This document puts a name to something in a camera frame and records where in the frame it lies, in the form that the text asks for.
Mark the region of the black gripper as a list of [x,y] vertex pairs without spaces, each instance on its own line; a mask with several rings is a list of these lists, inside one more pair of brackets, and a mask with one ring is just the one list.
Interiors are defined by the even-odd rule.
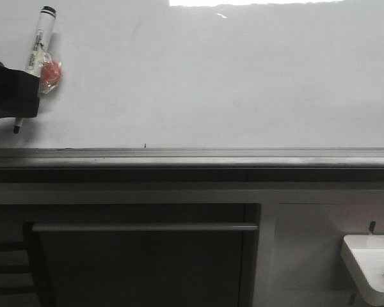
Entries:
[[34,118],[38,114],[40,80],[0,62],[0,119]]

